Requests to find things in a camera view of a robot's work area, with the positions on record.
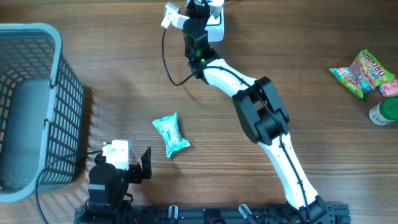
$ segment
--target cable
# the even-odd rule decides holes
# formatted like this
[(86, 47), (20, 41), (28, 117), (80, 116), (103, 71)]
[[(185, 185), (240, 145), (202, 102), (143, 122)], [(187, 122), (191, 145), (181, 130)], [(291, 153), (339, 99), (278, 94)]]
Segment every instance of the cable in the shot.
[(132, 194), (129, 193), (124, 193), (125, 196), (130, 197), (129, 203), (132, 203), (132, 201), (134, 200), (134, 198), (132, 197)]
[(237, 74), (235, 74), (235, 73), (232, 72), (231, 70), (229, 70), (229, 69), (227, 69), (227, 68), (224, 68), (224, 67), (221, 67), (221, 66), (206, 66), (206, 67), (200, 68), (200, 69), (194, 71), (191, 75), (189, 75), (189, 76), (188, 76), (186, 79), (184, 79), (182, 82), (180, 82), (180, 83), (178, 83), (178, 84), (174, 83), (174, 81), (172, 80), (172, 78), (171, 78), (171, 76), (170, 76), (169, 70), (167, 69), (166, 61), (165, 61), (165, 59), (164, 59), (164, 36), (165, 36), (165, 34), (166, 34), (166, 29), (164, 29), (164, 31), (163, 31), (163, 36), (162, 36), (162, 59), (163, 59), (163, 65), (164, 65), (164, 68), (165, 68), (165, 70), (166, 70), (167, 76), (169, 77), (169, 79), (170, 79), (170, 81), (172, 82), (173, 85), (175, 85), (175, 86), (182, 85), (182, 84), (184, 84), (186, 81), (188, 81), (192, 76), (194, 76), (194, 75), (196, 75), (196, 74), (198, 74), (198, 73), (200, 73), (200, 72), (202, 72), (202, 71), (204, 71), (204, 70), (206, 70), (206, 69), (209, 69), (209, 68), (216, 68), (216, 69), (224, 70), (224, 71), (230, 73), (232, 76), (234, 76), (236, 79), (238, 79), (241, 83), (245, 84), (245, 85), (253, 92), (254, 96), (258, 99), (258, 101), (260, 101), (260, 103), (263, 105), (263, 107), (264, 107), (264, 108), (266, 109), (266, 111), (269, 113), (269, 115), (271, 116), (271, 118), (272, 118), (272, 119), (275, 121), (275, 123), (278, 125), (278, 128), (279, 128), (279, 130), (280, 130), (280, 132), (281, 132), (281, 134), (280, 134), (280, 136), (279, 136), (280, 146), (281, 146), (283, 152), (285, 153), (286, 158), (287, 158), (287, 160), (289, 161), (289, 164), (292, 166), (292, 169), (293, 169), (294, 174), (295, 174), (295, 176), (296, 176), (296, 178), (297, 178), (298, 184), (300, 185), (300, 188), (301, 188), (301, 191), (302, 191), (302, 194), (303, 194), (304, 204), (305, 204), (305, 213), (306, 213), (306, 215), (307, 215), (307, 221), (306, 221), (306, 222), (308, 223), (308, 221), (310, 220), (310, 210), (309, 210), (309, 208), (308, 208), (308, 201), (307, 201), (307, 196), (305, 195), (305, 190), (304, 190), (303, 182), (302, 182), (302, 180), (301, 180), (301, 178), (300, 178), (300, 176), (299, 176), (299, 173), (297, 172), (295, 166), (293, 165), (293, 162), (292, 162), (292, 160), (291, 160), (291, 158), (290, 158), (290, 156), (289, 156), (289, 153), (287, 152), (287, 150), (286, 150), (286, 148), (285, 148), (285, 144), (283, 143), (283, 140), (282, 140), (282, 136), (283, 136), (283, 134), (284, 134), (284, 132), (283, 132), (283, 127), (282, 127), (281, 123), (276, 119), (276, 117), (274, 116), (274, 114), (272, 114), (272, 112), (269, 110), (269, 108), (267, 107), (267, 105), (266, 105), (266, 103), (264, 102), (264, 100), (262, 100), (262, 98), (259, 96), (259, 94), (254, 90), (254, 88), (253, 88), (251, 85), (249, 85), (247, 82), (245, 82), (241, 77), (239, 77)]
[(173, 81), (172, 77), (170, 76), (169, 70), (167, 69), (166, 61), (164, 60), (164, 35), (166, 34), (166, 30), (167, 29), (165, 28), (164, 31), (163, 31), (163, 36), (162, 36), (162, 59), (163, 59), (163, 65), (164, 65), (164, 69), (166, 70), (167, 76), (169, 77), (170, 82), (172, 82), (173, 85), (175, 85), (175, 86), (180, 86), (180, 85), (184, 84), (186, 81), (188, 81), (192, 76), (194, 76), (194, 73), (191, 74), (190, 76), (188, 76), (186, 79), (184, 79), (182, 82), (180, 82), (178, 84), (176, 84)]
[(86, 213), (86, 211), (87, 211), (88, 201), (90, 201), (89, 198), (85, 201), (85, 209), (83, 210), (83, 212), (80, 214), (80, 216), (79, 216), (78, 218), (75, 218), (75, 220), (79, 220), (79, 219), (81, 219), (81, 218), (85, 215), (85, 213)]
[(42, 176), (42, 174), (44, 173), (44, 171), (45, 171), (46, 169), (48, 169), (51, 165), (55, 164), (56, 162), (64, 161), (65, 159), (68, 159), (69, 157), (73, 157), (73, 156), (82, 157), (82, 156), (87, 156), (87, 155), (91, 155), (91, 154), (97, 154), (97, 153), (101, 153), (101, 152), (102, 152), (102, 150), (98, 150), (98, 151), (93, 151), (93, 152), (86, 152), (86, 153), (81, 153), (81, 154), (70, 154), (70, 155), (62, 156), (61, 158), (56, 159), (56, 160), (50, 162), (49, 164), (47, 164), (47, 165), (39, 172), (39, 174), (37, 175), (37, 178), (36, 178), (36, 182), (35, 182), (35, 201), (36, 201), (37, 210), (39, 211), (39, 215), (40, 215), (40, 217), (42, 218), (42, 220), (43, 220), (43, 222), (44, 222), (45, 224), (49, 224), (49, 222), (48, 222), (47, 219), (45, 219), (45, 217), (44, 217), (44, 214), (43, 214), (43, 211), (42, 211), (42, 207), (40, 206), (39, 195), (38, 195), (39, 180), (40, 180), (40, 177)]

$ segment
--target snack wrapper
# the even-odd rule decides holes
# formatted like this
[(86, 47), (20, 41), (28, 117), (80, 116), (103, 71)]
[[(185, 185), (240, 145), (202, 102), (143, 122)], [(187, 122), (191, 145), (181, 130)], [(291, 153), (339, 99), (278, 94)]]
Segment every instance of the snack wrapper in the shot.
[(395, 78), (391, 81), (379, 85), (379, 90), (384, 97), (398, 96), (398, 79)]
[(336, 78), (359, 98), (384, 82), (394, 79), (368, 50), (362, 50), (347, 68), (329, 69)]
[(181, 137), (180, 131), (178, 130), (177, 113), (162, 119), (157, 119), (153, 121), (152, 124), (160, 135), (162, 135), (164, 143), (166, 143), (167, 158), (170, 158), (173, 152), (183, 147), (191, 146), (185, 138)]

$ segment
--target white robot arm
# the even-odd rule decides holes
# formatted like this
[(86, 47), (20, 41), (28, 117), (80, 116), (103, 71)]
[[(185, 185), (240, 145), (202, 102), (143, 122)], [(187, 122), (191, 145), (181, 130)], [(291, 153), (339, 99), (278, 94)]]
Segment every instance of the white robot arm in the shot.
[[(232, 97), (245, 134), (266, 152), (288, 203), (296, 210), (290, 221), (313, 223), (326, 214), (326, 208), (294, 153), (287, 127), (289, 116), (279, 95), (267, 77), (256, 80), (239, 73), (210, 47), (206, 28), (213, 14), (205, 3), (206, 0), (188, 0), (187, 16), (181, 16), (179, 7), (168, 3), (162, 26), (167, 29), (172, 24), (183, 30), (185, 56), (193, 75)], [(263, 104), (259, 110), (254, 107), (258, 102)]]

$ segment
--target wooden table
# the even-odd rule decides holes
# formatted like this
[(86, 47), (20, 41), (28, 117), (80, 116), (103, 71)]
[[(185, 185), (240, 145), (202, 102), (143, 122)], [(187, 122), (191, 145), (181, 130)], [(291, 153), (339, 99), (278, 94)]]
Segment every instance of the wooden table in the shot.
[[(272, 164), (243, 133), (230, 98), (200, 80), (169, 82), (160, 57), (165, 3), (1, 5), (0, 22), (46, 22), (60, 31), (86, 85), (82, 147), (132, 139), (137, 162), (152, 146), (152, 179), (129, 188), (134, 205), (284, 203)], [(398, 125), (372, 124), (368, 111), (380, 93), (360, 100), (328, 69), (368, 49), (398, 72), (397, 9), (395, 1), (230, 1), (224, 41), (212, 45), (243, 74), (274, 82), (308, 178), (325, 200), (349, 204), (357, 224), (397, 223)], [(175, 80), (190, 74), (180, 30), (166, 33), (165, 54)], [(175, 112), (192, 146), (168, 159), (151, 122)], [(68, 187), (40, 193), (50, 223), (72, 222), (93, 166), (91, 157)], [(41, 223), (34, 198), (0, 204), (0, 222)]]

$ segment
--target white label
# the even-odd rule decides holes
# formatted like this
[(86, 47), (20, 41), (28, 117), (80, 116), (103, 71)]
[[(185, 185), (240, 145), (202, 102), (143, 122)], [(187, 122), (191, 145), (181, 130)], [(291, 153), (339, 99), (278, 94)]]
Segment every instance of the white label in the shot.
[(373, 123), (377, 124), (377, 125), (387, 125), (393, 121), (390, 121), (386, 118), (383, 117), (383, 115), (380, 113), (379, 110), (380, 107), (380, 103), (376, 106), (374, 106), (370, 111), (369, 111), (369, 117), (371, 119), (371, 121), (373, 121)]
[(114, 165), (117, 169), (129, 170), (129, 155), (131, 148), (127, 140), (113, 140), (102, 148), (102, 155), (106, 156), (106, 163)]

